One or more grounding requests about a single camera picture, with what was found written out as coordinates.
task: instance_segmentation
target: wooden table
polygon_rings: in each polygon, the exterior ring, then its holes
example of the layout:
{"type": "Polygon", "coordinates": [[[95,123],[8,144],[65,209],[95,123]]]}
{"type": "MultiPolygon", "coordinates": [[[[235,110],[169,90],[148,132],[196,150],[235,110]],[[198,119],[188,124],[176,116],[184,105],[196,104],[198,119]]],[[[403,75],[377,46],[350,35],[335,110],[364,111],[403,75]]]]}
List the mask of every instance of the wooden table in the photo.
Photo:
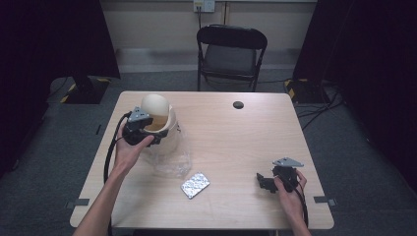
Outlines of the wooden table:
{"type": "Polygon", "coordinates": [[[174,107],[187,132],[193,166],[184,179],[163,178],[140,158],[119,193],[113,227],[289,228],[277,194],[261,189],[256,178],[257,172],[271,177],[272,161],[284,156],[305,165],[299,169],[308,179],[310,228],[333,227],[328,204],[316,204],[313,199],[324,192],[287,94],[183,91],[121,93],[80,194],[80,199],[90,199],[89,205],[75,207],[72,226],[79,225],[102,188],[104,159],[117,122],[149,93],[163,95],[174,107]],[[235,109],[234,101],[242,101],[244,108],[235,109]],[[203,172],[210,185],[189,200],[180,186],[197,172],[203,172]]]}

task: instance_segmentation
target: forearm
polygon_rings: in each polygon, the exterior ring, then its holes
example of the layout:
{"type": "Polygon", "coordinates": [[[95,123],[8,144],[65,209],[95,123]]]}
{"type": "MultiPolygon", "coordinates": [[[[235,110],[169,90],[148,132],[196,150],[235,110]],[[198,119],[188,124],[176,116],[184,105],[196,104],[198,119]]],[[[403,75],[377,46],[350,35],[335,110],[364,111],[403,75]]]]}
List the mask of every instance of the forearm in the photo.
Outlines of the forearm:
{"type": "Polygon", "coordinates": [[[111,212],[122,186],[125,174],[113,169],[104,187],[83,218],[74,235],[106,235],[111,212]]]}
{"type": "Polygon", "coordinates": [[[311,236],[310,230],[307,228],[303,218],[289,218],[294,236],[311,236]]]}

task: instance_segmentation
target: wrist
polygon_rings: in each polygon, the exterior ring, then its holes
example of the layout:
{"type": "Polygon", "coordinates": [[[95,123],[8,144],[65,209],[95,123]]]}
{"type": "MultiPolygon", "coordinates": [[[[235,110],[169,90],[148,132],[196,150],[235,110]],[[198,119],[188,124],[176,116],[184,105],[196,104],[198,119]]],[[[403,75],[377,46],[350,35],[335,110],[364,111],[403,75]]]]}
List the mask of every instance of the wrist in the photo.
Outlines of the wrist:
{"type": "Polygon", "coordinates": [[[287,215],[287,219],[291,226],[305,225],[302,215],[287,215]]]}
{"type": "Polygon", "coordinates": [[[110,176],[124,179],[128,173],[129,173],[129,170],[127,170],[126,168],[123,168],[122,166],[119,166],[119,165],[115,165],[110,172],[110,176]]]}

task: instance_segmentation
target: finger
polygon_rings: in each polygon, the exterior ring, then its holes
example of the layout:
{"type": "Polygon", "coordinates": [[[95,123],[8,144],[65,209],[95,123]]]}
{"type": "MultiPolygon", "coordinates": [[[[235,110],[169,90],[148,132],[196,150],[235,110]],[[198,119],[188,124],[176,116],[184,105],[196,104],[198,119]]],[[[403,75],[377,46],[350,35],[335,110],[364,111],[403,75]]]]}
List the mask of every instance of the finger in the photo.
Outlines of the finger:
{"type": "Polygon", "coordinates": [[[282,183],[282,180],[279,179],[279,177],[274,177],[273,178],[273,183],[275,184],[276,188],[278,189],[279,192],[281,192],[282,190],[285,191],[284,189],[284,184],[282,183]]]}
{"type": "Polygon", "coordinates": [[[117,138],[116,139],[120,139],[123,137],[123,129],[125,128],[126,125],[126,121],[123,121],[122,124],[119,127],[119,130],[117,131],[117,138]]]}
{"type": "Polygon", "coordinates": [[[141,151],[146,146],[150,145],[150,143],[152,143],[153,139],[154,139],[154,136],[152,136],[152,135],[146,136],[140,143],[135,145],[135,149],[137,149],[138,151],[141,151]]]}
{"type": "Polygon", "coordinates": [[[303,173],[301,173],[301,171],[299,171],[298,169],[296,170],[296,173],[298,175],[298,178],[300,179],[300,185],[304,189],[304,187],[306,187],[307,184],[307,179],[306,177],[304,177],[303,173]]]}

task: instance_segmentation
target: black round object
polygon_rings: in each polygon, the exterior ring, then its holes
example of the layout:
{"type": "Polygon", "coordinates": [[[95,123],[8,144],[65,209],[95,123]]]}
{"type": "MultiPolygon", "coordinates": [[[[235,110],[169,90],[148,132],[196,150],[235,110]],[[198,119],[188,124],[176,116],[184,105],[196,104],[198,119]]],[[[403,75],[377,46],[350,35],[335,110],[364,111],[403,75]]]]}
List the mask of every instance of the black round object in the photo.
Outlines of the black round object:
{"type": "Polygon", "coordinates": [[[243,106],[244,106],[244,104],[243,104],[242,101],[235,101],[235,102],[233,102],[233,107],[236,108],[236,109],[242,109],[243,106]]]}

